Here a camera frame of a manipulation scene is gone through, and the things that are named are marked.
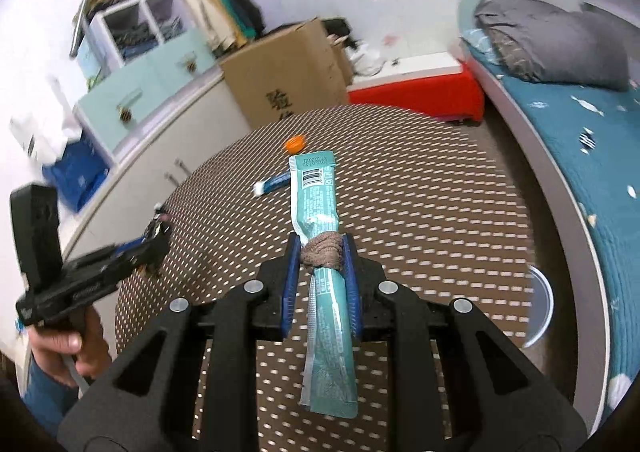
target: brown rope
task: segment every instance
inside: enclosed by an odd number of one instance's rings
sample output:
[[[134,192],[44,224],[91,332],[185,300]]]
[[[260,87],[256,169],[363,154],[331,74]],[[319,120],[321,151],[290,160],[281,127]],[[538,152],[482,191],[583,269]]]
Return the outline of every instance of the brown rope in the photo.
[[[309,273],[314,268],[342,269],[342,236],[338,232],[322,232],[309,239],[300,251],[300,260]]]

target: blue sleeve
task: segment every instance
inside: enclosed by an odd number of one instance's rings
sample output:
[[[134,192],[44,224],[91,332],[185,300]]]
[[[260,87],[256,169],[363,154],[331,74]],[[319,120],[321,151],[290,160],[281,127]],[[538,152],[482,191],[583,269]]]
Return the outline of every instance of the blue sleeve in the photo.
[[[56,437],[60,422],[78,401],[78,388],[60,384],[43,372],[31,357],[29,385],[22,400],[38,423]]]

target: drawer handle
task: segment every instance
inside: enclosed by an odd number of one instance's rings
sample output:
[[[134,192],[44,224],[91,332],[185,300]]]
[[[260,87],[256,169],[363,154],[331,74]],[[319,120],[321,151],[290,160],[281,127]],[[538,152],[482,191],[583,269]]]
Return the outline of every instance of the drawer handle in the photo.
[[[120,121],[123,124],[128,124],[133,120],[131,106],[140,98],[140,96],[142,96],[142,89],[133,90],[116,106],[116,111],[118,111]]]
[[[168,172],[164,173],[164,179],[167,180],[169,183],[171,183],[176,188],[178,188],[180,186],[180,182],[172,174],[169,174]]]
[[[120,121],[123,124],[128,124],[133,118],[133,114],[131,114],[131,109],[129,109],[128,107],[117,106],[116,110],[118,111],[120,115]]]
[[[194,75],[198,70],[196,54],[192,52],[186,55],[180,62],[180,65],[183,66],[190,75]]]
[[[176,167],[180,168],[187,176],[190,176],[191,174],[193,174],[193,172],[191,172],[191,170],[187,168],[187,166],[184,164],[184,162],[180,158],[176,159],[174,163]]]

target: brown table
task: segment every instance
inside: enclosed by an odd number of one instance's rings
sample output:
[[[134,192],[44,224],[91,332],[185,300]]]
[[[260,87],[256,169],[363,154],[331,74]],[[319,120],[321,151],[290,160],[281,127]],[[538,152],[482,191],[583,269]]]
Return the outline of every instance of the brown table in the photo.
[[[306,133],[309,152],[335,153],[340,231],[354,234],[359,251],[381,262],[389,279],[435,302],[466,296],[514,342],[524,341],[530,229],[513,184],[455,126],[402,109],[342,106],[260,128],[176,189],[167,201],[175,231],[163,278],[137,275],[120,290],[118,350],[172,299],[219,298],[282,254],[292,231],[289,189],[256,199],[252,185],[286,171],[282,144],[299,133]],[[308,281],[301,272],[289,339],[258,343],[260,446],[269,452],[384,451],[385,344],[355,344],[356,419],[298,406]]]

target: chinese character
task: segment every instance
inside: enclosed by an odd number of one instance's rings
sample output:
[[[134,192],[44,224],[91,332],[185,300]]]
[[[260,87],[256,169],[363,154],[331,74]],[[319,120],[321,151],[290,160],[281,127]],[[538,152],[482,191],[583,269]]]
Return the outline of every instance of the chinese character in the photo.
[[[289,97],[287,93],[283,93],[281,90],[276,89],[271,93],[267,93],[267,100],[271,104],[272,109],[282,110],[288,107],[291,107],[291,102],[289,102]]]

